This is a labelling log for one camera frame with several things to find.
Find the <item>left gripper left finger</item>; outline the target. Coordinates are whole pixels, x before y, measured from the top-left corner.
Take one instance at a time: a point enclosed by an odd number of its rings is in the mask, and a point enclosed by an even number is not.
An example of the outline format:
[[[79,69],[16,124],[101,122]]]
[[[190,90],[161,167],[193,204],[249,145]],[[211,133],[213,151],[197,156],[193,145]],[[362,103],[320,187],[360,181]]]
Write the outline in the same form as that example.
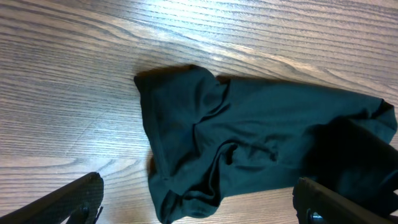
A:
[[[48,195],[1,217],[1,224],[95,224],[103,207],[104,181],[90,172]]]

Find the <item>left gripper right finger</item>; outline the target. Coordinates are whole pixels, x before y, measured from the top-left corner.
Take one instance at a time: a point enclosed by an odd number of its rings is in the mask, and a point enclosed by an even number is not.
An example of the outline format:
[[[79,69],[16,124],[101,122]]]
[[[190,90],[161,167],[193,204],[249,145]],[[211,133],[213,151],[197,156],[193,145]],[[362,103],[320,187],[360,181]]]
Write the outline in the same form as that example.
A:
[[[293,189],[299,224],[394,224],[309,178],[299,178]]]

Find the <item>black t-shirt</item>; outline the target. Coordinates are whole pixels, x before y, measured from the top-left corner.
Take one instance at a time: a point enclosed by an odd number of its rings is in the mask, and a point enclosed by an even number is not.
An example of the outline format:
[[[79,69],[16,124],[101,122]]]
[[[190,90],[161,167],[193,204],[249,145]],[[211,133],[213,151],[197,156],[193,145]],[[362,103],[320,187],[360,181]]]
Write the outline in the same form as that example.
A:
[[[206,218],[225,197],[309,177],[381,216],[397,210],[394,107],[302,83],[217,78],[203,67],[134,78],[153,152],[157,218]]]

